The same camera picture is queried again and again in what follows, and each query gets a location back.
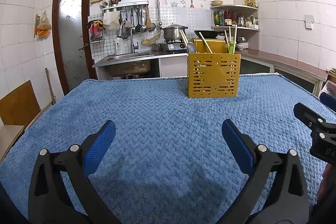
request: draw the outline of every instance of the metal pin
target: metal pin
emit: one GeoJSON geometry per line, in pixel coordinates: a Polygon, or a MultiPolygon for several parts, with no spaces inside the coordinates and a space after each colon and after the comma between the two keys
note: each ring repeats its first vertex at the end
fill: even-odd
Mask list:
{"type": "Polygon", "coordinates": [[[79,145],[78,144],[73,144],[70,147],[70,151],[72,151],[72,152],[76,152],[76,151],[78,151],[78,149],[79,149],[79,145]]]}
{"type": "Polygon", "coordinates": [[[258,150],[261,152],[265,152],[267,150],[267,147],[261,144],[261,145],[258,145],[258,150]]]}
{"type": "Polygon", "coordinates": [[[294,149],[289,150],[289,153],[290,153],[292,156],[296,156],[296,155],[297,155],[297,152],[296,152],[296,150],[294,150],[294,149]]]}
{"type": "Polygon", "coordinates": [[[48,152],[48,150],[46,150],[45,148],[40,150],[40,155],[44,156],[46,153],[48,152]]]}

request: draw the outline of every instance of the textured blue blanket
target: textured blue blanket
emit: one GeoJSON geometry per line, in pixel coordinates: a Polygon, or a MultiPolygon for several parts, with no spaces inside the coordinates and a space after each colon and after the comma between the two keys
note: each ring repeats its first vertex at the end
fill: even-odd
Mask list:
{"type": "Polygon", "coordinates": [[[122,223],[215,223],[246,181],[222,137],[221,124],[230,118],[256,144],[298,151],[312,205],[325,163],[309,154],[310,131],[293,115],[298,102],[336,122],[317,98],[278,75],[240,76],[237,97],[211,99],[189,99],[185,78],[87,80],[19,139],[0,166],[0,181],[27,215],[39,150],[64,151],[110,119],[115,139],[89,178],[122,223]]]}

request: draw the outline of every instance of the wooden board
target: wooden board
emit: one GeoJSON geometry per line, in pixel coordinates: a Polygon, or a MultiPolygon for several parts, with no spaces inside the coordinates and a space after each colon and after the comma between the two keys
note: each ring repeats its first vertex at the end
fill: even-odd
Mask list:
{"type": "Polygon", "coordinates": [[[30,80],[0,100],[0,116],[5,125],[26,128],[40,110],[30,80]]]}
{"type": "Polygon", "coordinates": [[[24,131],[24,126],[4,126],[0,129],[0,162],[24,131]]]}

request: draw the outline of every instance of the dish rack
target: dish rack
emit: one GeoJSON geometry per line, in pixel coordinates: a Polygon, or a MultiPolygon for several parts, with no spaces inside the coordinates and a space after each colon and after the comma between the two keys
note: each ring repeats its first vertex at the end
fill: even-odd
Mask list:
{"type": "Polygon", "coordinates": [[[203,41],[195,39],[197,53],[189,53],[187,61],[188,97],[215,98],[237,96],[240,54],[228,54],[223,40],[208,41],[212,54],[203,41]]]}

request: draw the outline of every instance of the hanging plastic bag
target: hanging plastic bag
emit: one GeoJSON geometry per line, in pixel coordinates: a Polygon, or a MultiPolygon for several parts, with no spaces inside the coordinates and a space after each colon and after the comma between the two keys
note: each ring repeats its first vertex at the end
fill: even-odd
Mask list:
{"type": "Polygon", "coordinates": [[[47,17],[46,11],[44,11],[40,24],[37,26],[37,35],[39,38],[47,38],[50,35],[51,25],[47,17]]]}

